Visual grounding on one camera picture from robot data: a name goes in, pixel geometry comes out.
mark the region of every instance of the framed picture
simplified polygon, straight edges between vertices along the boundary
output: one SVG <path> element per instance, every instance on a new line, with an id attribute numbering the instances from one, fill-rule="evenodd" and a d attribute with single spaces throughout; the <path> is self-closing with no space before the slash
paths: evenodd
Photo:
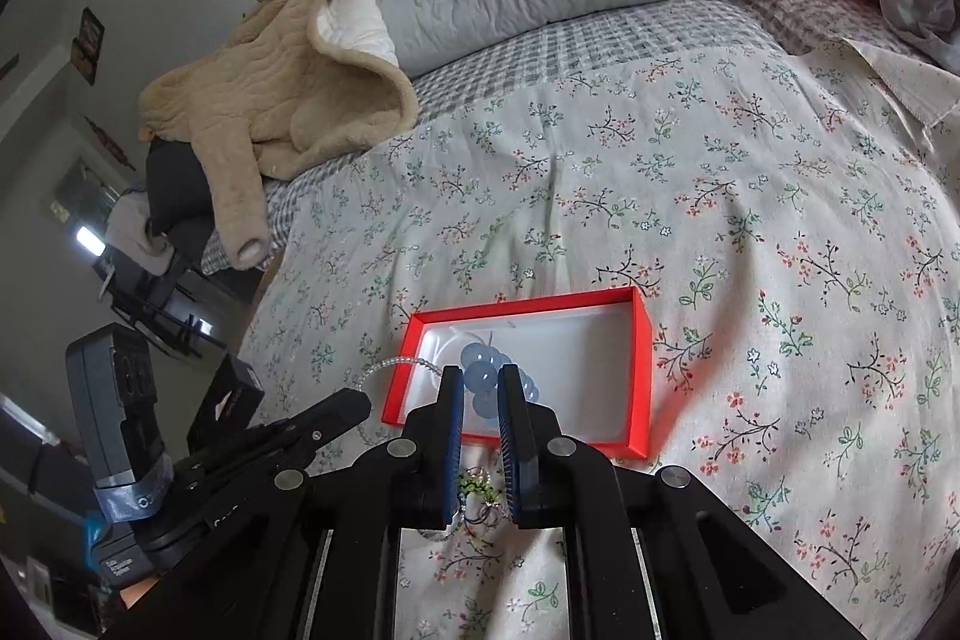
<path id="1" fill-rule="evenodd" d="M 83 48 L 79 39 L 74 39 L 70 47 L 70 63 L 83 75 L 90 85 L 97 79 L 97 62 Z"/>
<path id="2" fill-rule="evenodd" d="M 94 61 L 100 58 L 100 45 L 104 42 L 104 24 L 97 20 L 97 16 L 90 11 L 90 7 L 83 9 L 80 15 L 80 33 L 77 41 L 83 50 Z"/>

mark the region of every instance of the blue gripper pad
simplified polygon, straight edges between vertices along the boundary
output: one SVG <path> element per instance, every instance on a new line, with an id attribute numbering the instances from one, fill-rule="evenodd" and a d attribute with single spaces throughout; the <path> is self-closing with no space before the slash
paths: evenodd
<path id="1" fill-rule="evenodd" d="M 522 528 L 539 509 L 539 458 L 520 372 L 512 363 L 500 370 L 496 405 L 507 507 L 512 522 Z"/>
<path id="2" fill-rule="evenodd" d="M 410 528 L 445 528 L 457 509 L 457 475 L 464 429 L 464 373 L 459 366 L 443 367 L 437 401 L 410 410 L 403 437 L 416 442 L 419 468 L 402 480 L 400 503 Z"/>
<path id="3" fill-rule="evenodd" d="M 446 439 L 443 441 L 443 463 L 440 465 L 440 496 L 443 498 L 443 520 L 449 524 L 458 506 L 457 476 L 460 472 L 460 448 L 464 432 L 464 373 L 460 367 L 443 367 L 437 404 L 446 416 Z M 436 425 L 434 428 L 439 430 L 440 426 Z"/>

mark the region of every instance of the bed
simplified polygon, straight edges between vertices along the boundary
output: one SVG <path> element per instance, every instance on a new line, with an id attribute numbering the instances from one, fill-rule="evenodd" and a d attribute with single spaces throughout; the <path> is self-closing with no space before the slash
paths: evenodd
<path id="1" fill-rule="evenodd" d="M 960 535 L 957 79 L 861 1 L 670 0 L 415 87 L 412 132 L 270 193 L 286 251 L 241 352 L 264 418 L 356 386 L 418 309 L 633 285 L 656 365 L 630 466 L 688 467 L 867 637 L 916 635 Z M 496 453 L 462 466 L 496 498 Z M 397 637 L 566 637 L 562 557 L 497 513 L 405 531 Z"/>

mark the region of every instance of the red box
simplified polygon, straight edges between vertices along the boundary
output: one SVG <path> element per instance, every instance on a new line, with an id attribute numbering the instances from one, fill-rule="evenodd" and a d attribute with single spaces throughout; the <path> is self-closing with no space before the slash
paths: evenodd
<path id="1" fill-rule="evenodd" d="M 537 314 L 542 314 L 544 318 L 537 319 Z M 629 319 L 630 323 L 621 328 L 621 325 L 618 324 L 625 319 Z M 542 365 L 550 365 L 551 360 L 555 363 L 557 360 L 562 360 L 562 357 L 558 357 L 558 354 L 562 354 L 564 349 L 568 351 L 578 350 L 577 345 L 582 344 L 584 355 L 586 355 L 595 346 L 595 350 L 599 352 L 596 354 L 594 362 L 581 365 L 578 370 L 576 362 L 570 362 L 568 359 L 561 364 L 563 369 L 554 369 L 550 376 L 546 378 L 538 378 L 534 367 L 531 366 L 538 362 L 537 355 L 527 353 L 523 359 L 515 357 L 515 360 L 521 368 L 526 369 L 533 376 L 534 381 L 541 389 L 539 403 L 550 405 L 550 407 L 553 407 L 553 405 L 546 390 L 549 389 L 551 381 L 556 381 L 557 377 L 567 375 L 566 369 L 568 367 L 570 367 L 569 374 L 576 375 L 577 371 L 580 372 L 579 380 L 574 378 L 572 383 L 563 387 L 563 391 L 565 391 L 565 398 L 567 399 L 571 392 L 579 392 L 583 396 L 582 401 L 585 404 L 580 404 L 577 400 L 574 400 L 568 405 L 570 410 L 558 410 L 554 407 L 558 420 L 560 420 L 560 427 L 565 434 L 570 434 L 571 437 L 578 437 L 578 434 L 575 431 L 568 431 L 568 426 L 565 426 L 565 418 L 570 419 L 571 415 L 585 414 L 584 411 L 592 407 L 595 408 L 601 398 L 603 398 L 603 405 L 606 405 L 608 411 L 604 413 L 603 410 L 600 410 L 600 413 L 605 415 L 606 418 L 616 417 L 615 410 L 621 410 L 617 396 L 621 394 L 622 390 L 622 396 L 620 397 L 623 399 L 622 410 L 626 411 L 621 413 L 622 420 L 611 423 L 611 429 L 616 428 L 620 434 L 615 437 L 601 436 L 601 441 L 589 439 L 586 441 L 612 458 L 646 458 L 650 434 L 653 330 L 644 309 L 640 292 L 635 287 L 591 290 L 584 293 L 522 299 L 520 301 L 450 310 L 421 311 L 421 313 L 414 314 L 407 325 L 400 346 L 400 355 L 419 356 L 426 360 L 434 360 L 433 352 L 439 350 L 440 355 L 443 355 L 443 351 L 445 351 L 448 356 L 445 363 L 457 363 L 459 365 L 459 360 L 449 360 L 450 350 L 446 348 L 446 345 L 450 345 L 454 338 L 448 338 L 448 343 L 442 348 L 438 348 L 437 345 L 446 333 L 458 333 L 460 325 L 463 325 L 465 329 L 467 327 L 473 329 L 473 331 L 462 330 L 459 336 L 456 336 L 461 342 L 476 339 L 475 336 L 469 335 L 479 332 L 479 330 L 490 330 L 491 339 L 493 339 L 493 333 L 496 330 L 496 333 L 503 338 L 512 338 L 512 344 L 515 345 L 515 348 L 512 349 L 514 353 L 520 351 L 522 354 L 528 342 L 530 344 L 539 343 L 541 345 L 539 360 L 543 362 Z M 529 339 L 524 335 L 524 331 L 529 335 Z M 454 344 L 452 348 L 456 355 L 459 355 L 457 352 L 458 346 Z M 622 355 L 616 355 L 621 350 L 629 350 L 629 360 L 624 360 Z M 597 373 L 593 369 L 597 365 L 617 365 L 607 373 L 608 389 L 589 387 L 590 383 L 598 379 Z M 620 378 L 619 375 L 621 374 L 624 374 L 625 377 Z M 411 388 L 413 377 L 419 378 L 416 389 Z M 421 367 L 397 365 L 394 375 L 392 375 L 390 389 L 387 391 L 387 399 L 383 408 L 382 420 L 384 423 L 391 426 L 402 426 L 407 410 L 432 401 L 432 398 L 425 399 L 425 394 L 432 393 L 433 398 L 436 398 L 435 391 L 427 389 L 424 384 L 424 378 L 426 377 L 431 378 L 431 383 L 434 386 L 439 384 L 439 379 L 435 378 L 432 373 L 421 369 Z M 558 383 L 557 389 L 560 389 L 561 386 L 562 384 Z M 412 404 L 411 400 L 408 400 L 408 394 L 412 393 L 413 390 L 416 391 L 415 395 L 418 397 L 416 404 Z M 613 397 L 608 393 L 611 390 L 613 391 Z M 560 391 L 558 390 L 555 395 L 559 396 Z M 491 427 L 491 434 L 467 432 L 467 414 L 474 415 L 470 408 L 469 399 L 467 399 L 467 405 L 464 408 L 464 441 L 479 442 L 491 447 L 496 446 L 499 443 L 496 426 L 485 424 Z M 596 429 L 596 426 L 596 420 L 584 423 L 586 429 Z"/>

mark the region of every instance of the floral bedsheet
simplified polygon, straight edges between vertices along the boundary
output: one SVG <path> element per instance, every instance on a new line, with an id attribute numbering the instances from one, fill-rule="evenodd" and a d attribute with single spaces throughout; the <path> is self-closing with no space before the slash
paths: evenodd
<path id="1" fill-rule="evenodd" d="M 688 467 L 867 637 L 913 637 L 960 537 L 960 115 L 901 87 L 847 44 L 702 47 L 389 140 L 301 202 L 241 354 L 264 416 L 356 386 L 418 309 L 636 286 L 656 365 L 631 466 Z M 565 604 L 557 530 L 404 533 L 398 638 L 563 638 Z"/>

